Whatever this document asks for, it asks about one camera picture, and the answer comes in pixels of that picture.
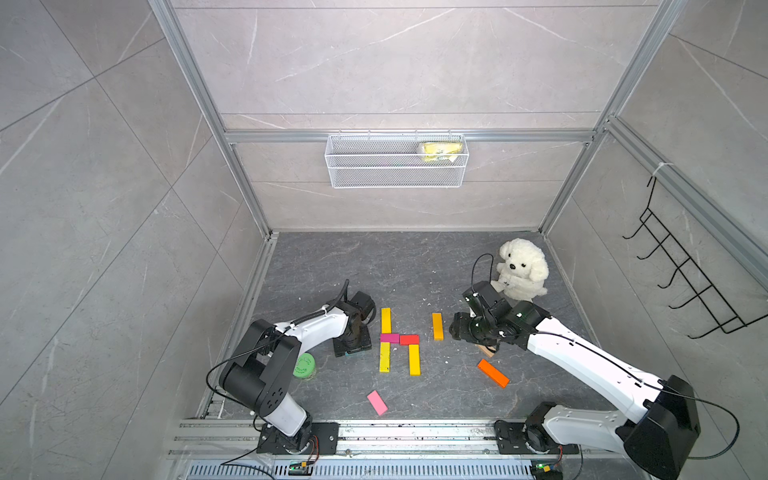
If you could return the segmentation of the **magenta block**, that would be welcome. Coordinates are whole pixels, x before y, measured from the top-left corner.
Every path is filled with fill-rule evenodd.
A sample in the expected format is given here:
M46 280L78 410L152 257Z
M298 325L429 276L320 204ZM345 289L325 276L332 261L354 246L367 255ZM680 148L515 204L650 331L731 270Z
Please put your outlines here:
M400 343L400 335L399 334L393 334L393 333L382 333L380 335L380 341L383 342L383 343L399 344Z

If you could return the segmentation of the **amber orange block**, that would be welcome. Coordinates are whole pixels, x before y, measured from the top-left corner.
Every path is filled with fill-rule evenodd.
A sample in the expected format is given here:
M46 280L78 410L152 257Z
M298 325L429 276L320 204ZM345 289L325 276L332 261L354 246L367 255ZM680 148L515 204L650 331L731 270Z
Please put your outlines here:
M432 314L432 332L435 341L444 340L444 327L441 313Z

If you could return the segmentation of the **lime yellow long block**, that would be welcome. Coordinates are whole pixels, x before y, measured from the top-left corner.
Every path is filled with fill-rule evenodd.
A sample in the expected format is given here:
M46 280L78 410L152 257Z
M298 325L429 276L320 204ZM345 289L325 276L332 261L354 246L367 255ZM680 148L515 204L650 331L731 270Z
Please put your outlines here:
M389 342L380 343L379 352L379 372L389 373L391 368L391 344Z

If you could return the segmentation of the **red block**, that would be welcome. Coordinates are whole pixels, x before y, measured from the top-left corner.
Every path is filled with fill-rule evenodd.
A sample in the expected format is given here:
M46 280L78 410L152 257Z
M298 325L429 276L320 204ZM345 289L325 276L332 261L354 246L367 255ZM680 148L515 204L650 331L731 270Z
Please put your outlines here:
M400 345L419 345L420 344L420 336L418 334L406 334L401 335L399 337L399 344Z

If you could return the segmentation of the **pink block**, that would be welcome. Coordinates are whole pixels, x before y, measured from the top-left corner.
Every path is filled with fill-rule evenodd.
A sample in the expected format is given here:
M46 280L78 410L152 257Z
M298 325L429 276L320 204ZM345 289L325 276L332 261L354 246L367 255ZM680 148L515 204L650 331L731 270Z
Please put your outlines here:
M388 406L376 390L368 394L367 399L377 415L382 416L388 411Z

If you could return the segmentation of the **natural wood block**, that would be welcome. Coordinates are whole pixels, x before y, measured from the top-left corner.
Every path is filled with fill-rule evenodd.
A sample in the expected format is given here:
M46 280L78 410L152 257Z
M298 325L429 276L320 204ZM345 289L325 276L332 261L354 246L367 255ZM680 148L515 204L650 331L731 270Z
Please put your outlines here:
M494 349L494 348L491 348L491 347L488 347L488 346L484 346L484 345L478 345L478 348L480 349L480 351L481 351L481 352L482 352L484 355L486 355L486 356L487 356L487 357L489 357L489 358L492 358L492 357L493 357L493 356L494 356L494 355L497 353L497 350L496 350L496 349Z

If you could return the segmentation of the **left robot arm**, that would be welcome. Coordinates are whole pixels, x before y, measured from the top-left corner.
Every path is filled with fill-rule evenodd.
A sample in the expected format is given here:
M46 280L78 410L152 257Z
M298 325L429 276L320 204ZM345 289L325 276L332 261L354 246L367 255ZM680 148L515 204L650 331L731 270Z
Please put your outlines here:
M339 424L315 422L290 395L289 386L299 357L330 341L337 357L372 348L368 324L376 305L366 293L348 295L345 282L337 296L318 310L287 322L253 321L234 353L210 369L218 385L207 381L216 395L240 404L264 422L259 453L334 455Z

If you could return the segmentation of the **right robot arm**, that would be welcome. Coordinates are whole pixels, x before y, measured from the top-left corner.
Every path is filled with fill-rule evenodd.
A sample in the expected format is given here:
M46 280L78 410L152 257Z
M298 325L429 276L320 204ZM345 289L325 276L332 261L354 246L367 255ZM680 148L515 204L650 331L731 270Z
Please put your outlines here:
M605 352L529 301L510 304L488 281L464 292L468 309L449 327L453 339L491 350L517 345L558 365L608 400L609 411L540 403L524 423L498 420L498 447L520 439L536 454L568 445L622 453L657 479L676 479L701 434L703 399L684 379L662 379Z

